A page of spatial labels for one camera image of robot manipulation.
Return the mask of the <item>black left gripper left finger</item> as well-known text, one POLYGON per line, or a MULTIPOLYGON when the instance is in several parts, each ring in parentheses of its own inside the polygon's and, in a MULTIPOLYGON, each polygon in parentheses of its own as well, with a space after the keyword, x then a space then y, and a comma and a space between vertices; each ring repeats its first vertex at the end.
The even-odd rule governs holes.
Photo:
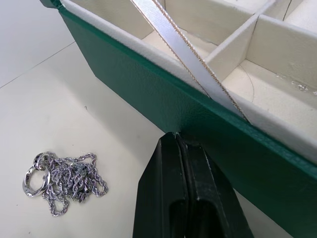
POLYGON ((188 191, 175 134, 162 136, 138 182, 133 237, 183 238, 188 191))

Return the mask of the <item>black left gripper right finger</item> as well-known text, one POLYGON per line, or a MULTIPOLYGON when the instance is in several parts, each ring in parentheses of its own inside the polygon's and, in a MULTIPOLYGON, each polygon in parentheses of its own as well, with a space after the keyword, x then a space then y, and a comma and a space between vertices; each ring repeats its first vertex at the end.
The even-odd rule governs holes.
POLYGON ((189 193, 187 238, 252 238, 254 235, 225 174, 203 146, 178 136, 189 193))

